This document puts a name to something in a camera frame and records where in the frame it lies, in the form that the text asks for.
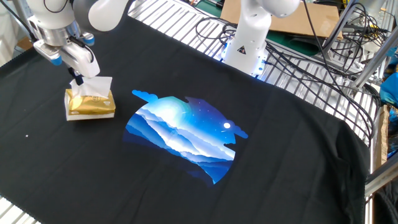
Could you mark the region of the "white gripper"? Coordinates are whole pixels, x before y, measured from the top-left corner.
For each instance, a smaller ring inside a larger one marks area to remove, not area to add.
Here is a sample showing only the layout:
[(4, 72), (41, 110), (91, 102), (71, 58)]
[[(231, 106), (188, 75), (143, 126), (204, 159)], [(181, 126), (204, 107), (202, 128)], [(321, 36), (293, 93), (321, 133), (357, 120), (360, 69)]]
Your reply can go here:
[(63, 62), (68, 67), (69, 74), (78, 86), (84, 84), (83, 76), (93, 78), (100, 73), (100, 67), (90, 48), (80, 47), (76, 43), (69, 43), (60, 49)]

